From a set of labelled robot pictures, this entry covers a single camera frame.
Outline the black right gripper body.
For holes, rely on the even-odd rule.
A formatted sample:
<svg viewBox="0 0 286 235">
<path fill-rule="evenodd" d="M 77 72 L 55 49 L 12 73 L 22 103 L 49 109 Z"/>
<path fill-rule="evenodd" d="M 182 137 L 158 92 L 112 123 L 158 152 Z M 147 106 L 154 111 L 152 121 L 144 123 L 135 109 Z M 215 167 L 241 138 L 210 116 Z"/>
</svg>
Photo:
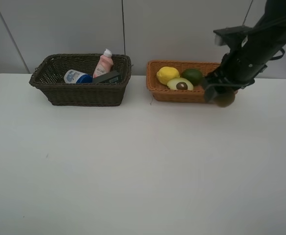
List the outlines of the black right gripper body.
<svg viewBox="0 0 286 235">
<path fill-rule="evenodd" d="M 240 81 L 236 77 L 226 75 L 223 70 L 218 67 L 204 77 L 201 82 L 201 86 L 205 92 L 224 94 L 236 92 L 237 90 L 244 89 L 245 87 L 253 85 L 254 83 L 254 78 L 247 81 Z"/>
</svg>

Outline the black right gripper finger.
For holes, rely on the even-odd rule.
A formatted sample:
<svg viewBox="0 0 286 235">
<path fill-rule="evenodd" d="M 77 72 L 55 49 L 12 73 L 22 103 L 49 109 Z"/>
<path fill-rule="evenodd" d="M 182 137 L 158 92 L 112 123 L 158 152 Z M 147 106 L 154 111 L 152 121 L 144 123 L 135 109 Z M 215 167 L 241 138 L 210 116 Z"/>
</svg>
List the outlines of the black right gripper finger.
<svg viewBox="0 0 286 235">
<path fill-rule="evenodd" d="M 225 93 L 225 87 L 220 84 L 205 84 L 203 85 L 203 89 L 206 102 L 216 101 Z"/>
</svg>

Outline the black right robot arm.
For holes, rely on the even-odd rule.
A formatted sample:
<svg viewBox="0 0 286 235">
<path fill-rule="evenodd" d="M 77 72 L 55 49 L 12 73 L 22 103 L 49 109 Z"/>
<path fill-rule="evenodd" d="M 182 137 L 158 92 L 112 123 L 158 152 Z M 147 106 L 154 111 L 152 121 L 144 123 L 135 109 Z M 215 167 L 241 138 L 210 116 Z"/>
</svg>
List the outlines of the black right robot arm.
<svg viewBox="0 0 286 235">
<path fill-rule="evenodd" d="M 227 27 L 214 30 L 214 34 L 216 45 L 227 45 L 230 51 L 201 83 L 206 102 L 254 84 L 268 61 L 284 56 L 286 0 L 268 0 L 263 16 L 254 27 Z"/>
</svg>

